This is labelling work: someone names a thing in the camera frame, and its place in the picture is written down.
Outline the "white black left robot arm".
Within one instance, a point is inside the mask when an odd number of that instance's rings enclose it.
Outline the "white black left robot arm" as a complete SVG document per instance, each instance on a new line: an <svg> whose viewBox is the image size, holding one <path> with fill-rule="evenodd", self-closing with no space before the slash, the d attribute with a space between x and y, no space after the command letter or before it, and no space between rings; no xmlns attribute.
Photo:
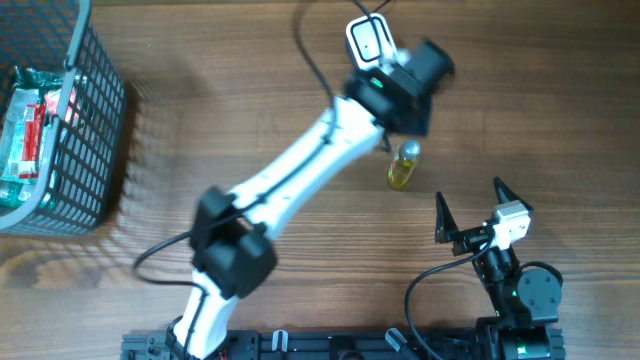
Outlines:
<svg viewBox="0 0 640 360"><path fill-rule="evenodd" d="M227 193L202 195L189 236L193 291L171 331L178 358L205 359L220 347L238 301L276 267L274 242L327 182L388 133L426 134L434 93L454 69L432 41L400 61L358 69L271 164Z"/></svg>

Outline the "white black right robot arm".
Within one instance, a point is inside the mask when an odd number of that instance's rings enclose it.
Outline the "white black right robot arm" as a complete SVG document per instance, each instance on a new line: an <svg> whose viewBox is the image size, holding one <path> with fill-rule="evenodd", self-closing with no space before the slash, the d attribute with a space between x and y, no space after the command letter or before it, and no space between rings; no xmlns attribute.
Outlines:
<svg viewBox="0 0 640 360"><path fill-rule="evenodd" d="M471 264L487 292L495 315L476 321L476 348L483 359L564 359L559 320L564 279L541 262L522 263L513 244L525 238L534 208L500 178L493 180L498 204L483 224L461 230L444 195L436 194L435 241L450 243L455 256Z"/></svg>

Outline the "green white glove package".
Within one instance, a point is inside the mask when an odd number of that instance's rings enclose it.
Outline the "green white glove package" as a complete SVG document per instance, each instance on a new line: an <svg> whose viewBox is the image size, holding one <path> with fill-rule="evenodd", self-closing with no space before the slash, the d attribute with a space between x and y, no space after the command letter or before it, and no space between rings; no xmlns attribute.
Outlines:
<svg viewBox="0 0 640 360"><path fill-rule="evenodd" d="M53 129L53 117L61 96L64 77L60 74L18 68L12 95L6 108L1 131L1 205L10 209L21 207L33 195L49 133ZM25 112L28 104L46 106L41 141L38 176L21 180L18 177L19 162L23 150Z"/></svg>

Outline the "red stick sachet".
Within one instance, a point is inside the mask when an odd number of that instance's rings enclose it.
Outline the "red stick sachet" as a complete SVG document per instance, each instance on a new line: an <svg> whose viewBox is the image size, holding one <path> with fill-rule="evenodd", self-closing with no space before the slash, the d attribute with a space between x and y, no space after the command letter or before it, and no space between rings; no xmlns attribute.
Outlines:
<svg viewBox="0 0 640 360"><path fill-rule="evenodd" d="M21 180L38 176L39 155L43 136L46 106L28 104L25 112L24 139L18 177Z"/></svg>

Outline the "yellow oil bottle silver cap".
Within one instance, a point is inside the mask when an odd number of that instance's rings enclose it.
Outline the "yellow oil bottle silver cap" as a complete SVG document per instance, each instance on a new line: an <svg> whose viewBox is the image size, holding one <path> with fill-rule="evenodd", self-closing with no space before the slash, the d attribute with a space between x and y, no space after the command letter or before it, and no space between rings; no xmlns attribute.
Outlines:
<svg viewBox="0 0 640 360"><path fill-rule="evenodd" d="M421 144L417 140L406 140L398 146L388 169L388 184L396 190L406 187L421 154Z"/></svg>

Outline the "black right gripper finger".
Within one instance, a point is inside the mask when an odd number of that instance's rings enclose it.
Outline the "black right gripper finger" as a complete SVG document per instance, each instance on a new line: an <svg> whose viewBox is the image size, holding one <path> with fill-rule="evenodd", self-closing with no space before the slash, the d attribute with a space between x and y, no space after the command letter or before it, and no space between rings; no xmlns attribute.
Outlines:
<svg viewBox="0 0 640 360"><path fill-rule="evenodd" d="M533 211L533 207L529 203L527 203L524 199L522 199L519 195L513 192L499 176L496 176L493 179L493 185L494 185L498 202L500 204L505 204L512 201L519 201L526 208L528 212Z"/></svg>
<svg viewBox="0 0 640 360"><path fill-rule="evenodd" d="M437 192L436 199L436 226L435 242L444 244L451 242L458 233L458 226L451 214L442 192Z"/></svg>

